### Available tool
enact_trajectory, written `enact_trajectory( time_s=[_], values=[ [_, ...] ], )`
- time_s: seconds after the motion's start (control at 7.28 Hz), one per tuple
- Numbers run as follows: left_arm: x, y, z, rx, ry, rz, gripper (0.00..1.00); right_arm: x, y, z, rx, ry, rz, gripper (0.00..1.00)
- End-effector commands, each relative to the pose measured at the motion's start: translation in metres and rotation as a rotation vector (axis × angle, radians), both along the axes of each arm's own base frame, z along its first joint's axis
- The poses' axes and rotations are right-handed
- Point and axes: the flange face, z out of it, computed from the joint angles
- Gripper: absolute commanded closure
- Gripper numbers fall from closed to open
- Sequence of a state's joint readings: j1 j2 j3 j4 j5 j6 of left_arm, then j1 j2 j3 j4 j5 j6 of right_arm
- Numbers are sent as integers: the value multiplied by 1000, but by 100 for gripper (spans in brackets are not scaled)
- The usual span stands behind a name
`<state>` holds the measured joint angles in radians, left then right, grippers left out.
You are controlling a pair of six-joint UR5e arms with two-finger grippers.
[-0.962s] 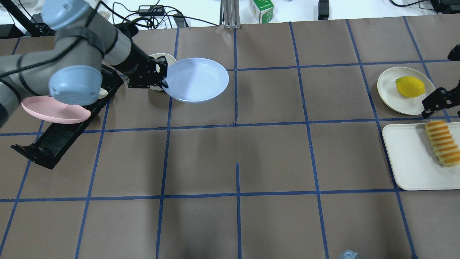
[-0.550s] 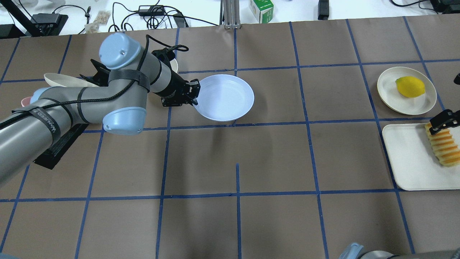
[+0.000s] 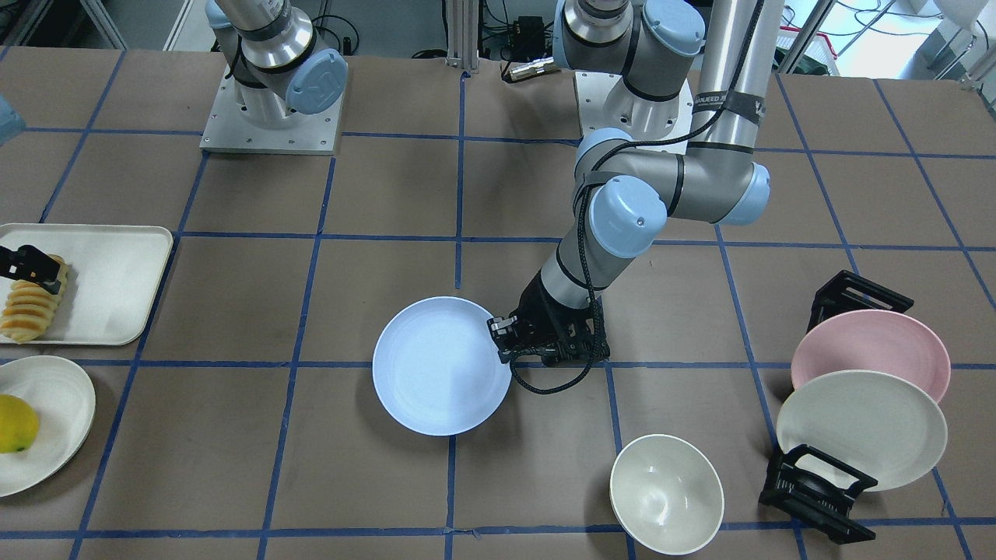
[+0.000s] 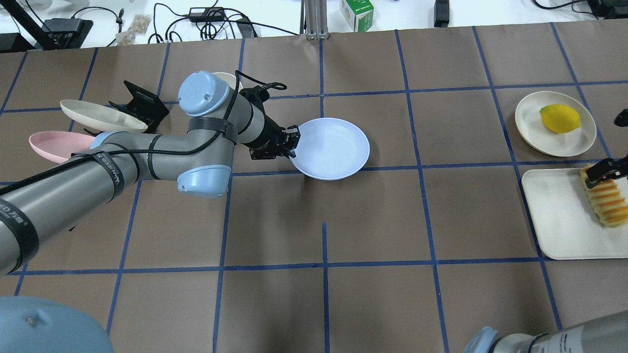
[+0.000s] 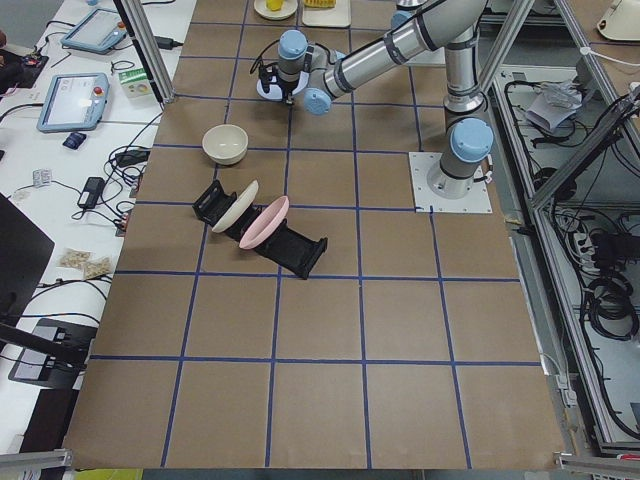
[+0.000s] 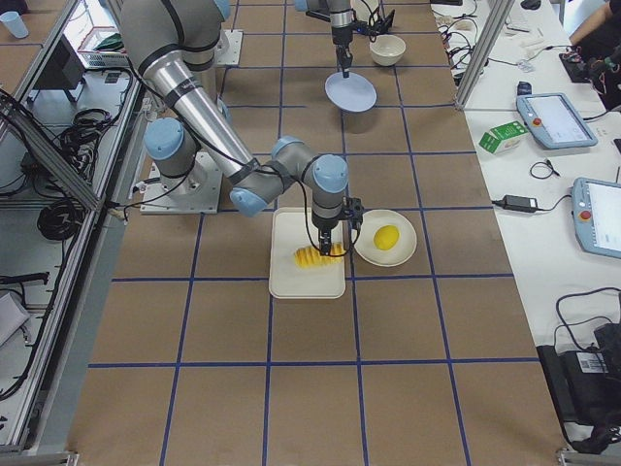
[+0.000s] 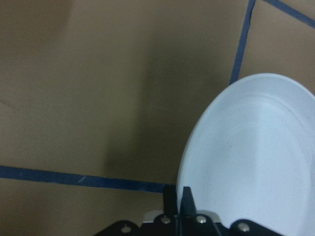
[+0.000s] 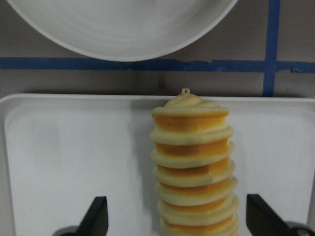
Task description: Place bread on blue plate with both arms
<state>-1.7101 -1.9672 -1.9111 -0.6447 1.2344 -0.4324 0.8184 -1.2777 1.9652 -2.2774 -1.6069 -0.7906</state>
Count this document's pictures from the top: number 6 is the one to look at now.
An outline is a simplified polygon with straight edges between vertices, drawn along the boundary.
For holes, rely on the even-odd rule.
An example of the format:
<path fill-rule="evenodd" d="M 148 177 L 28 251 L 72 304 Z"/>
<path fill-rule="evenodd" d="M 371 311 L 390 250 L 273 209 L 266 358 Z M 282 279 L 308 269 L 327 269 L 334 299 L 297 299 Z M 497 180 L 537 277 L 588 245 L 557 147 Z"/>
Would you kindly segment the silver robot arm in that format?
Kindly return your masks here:
<path fill-rule="evenodd" d="M 379 7 L 371 9 L 367 1 L 363 1 L 363 4 L 369 10 L 367 20 L 360 20 L 357 17 L 350 1 L 300 0 L 294 2 L 298 12 L 304 12 L 308 17 L 319 18 L 330 23 L 338 68 L 344 79 L 349 78 L 353 62 L 353 54 L 350 51 L 353 34 L 361 33 L 373 42 L 376 37 L 388 33 L 393 25 L 394 10 L 384 17 Z"/>
<path fill-rule="evenodd" d="M 331 252 L 331 232 L 342 220 L 361 229 L 360 199 L 346 196 L 348 167 L 339 156 L 318 155 L 302 141 L 283 137 L 272 159 L 260 164 L 203 88 L 197 74 L 211 68 L 226 1 L 126 1 L 120 34 L 138 75 L 174 111 L 185 132 L 205 148 L 233 186 L 230 199 L 245 216 L 254 216 L 293 183 L 311 191 L 311 221 L 318 231 L 314 247 Z"/>

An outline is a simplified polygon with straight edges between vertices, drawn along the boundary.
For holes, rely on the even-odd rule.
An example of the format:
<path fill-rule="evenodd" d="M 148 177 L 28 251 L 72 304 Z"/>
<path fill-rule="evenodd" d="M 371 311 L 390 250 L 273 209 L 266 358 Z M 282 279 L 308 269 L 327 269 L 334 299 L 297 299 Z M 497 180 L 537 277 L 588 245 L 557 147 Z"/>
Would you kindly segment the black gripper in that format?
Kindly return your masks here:
<path fill-rule="evenodd" d="M 389 32 L 393 20 L 394 11 L 383 17 L 379 9 L 373 10 L 367 21 L 359 20 L 353 9 L 330 12 L 332 43 L 337 47 L 338 66 L 344 79 L 349 78 L 353 61 L 353 54 L 349 49 L 353 34 L 360 33 L 369 37 L 373 42 L 376 37 Z"/>
<path fill-rule="evenodd" d="M 311 221 L 318 231 L 319 252 L 329 256 L 332 250 L 332 230 L 342 220 L 347 220 L 360 233 L 363 224 L 364 207 L 360 198 L 345 196 L 334 208 L 311 206 Z"/>

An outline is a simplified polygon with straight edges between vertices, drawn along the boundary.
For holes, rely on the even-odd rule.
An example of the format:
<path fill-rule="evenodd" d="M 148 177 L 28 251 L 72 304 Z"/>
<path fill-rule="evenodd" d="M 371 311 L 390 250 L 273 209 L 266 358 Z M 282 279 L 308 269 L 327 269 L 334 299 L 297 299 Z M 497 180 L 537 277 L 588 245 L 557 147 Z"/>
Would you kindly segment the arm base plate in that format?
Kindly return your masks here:
<path fill-rule="evenodd" d="M 214 48 L 215 67 L 236 67 L 240 63 L 244 33 L 240 29 L 222 29 Z"/>
<path fill-rule="evenodd" d="M 156 162 L 151 164 L 150 176 L 158 181 L 145 188 L 140 211 L 145 215 L 216 214 L 222 182 L 222 172 L 207 151 L 198 151 L 194 167 L 183 183 L 160 174 Z"/>

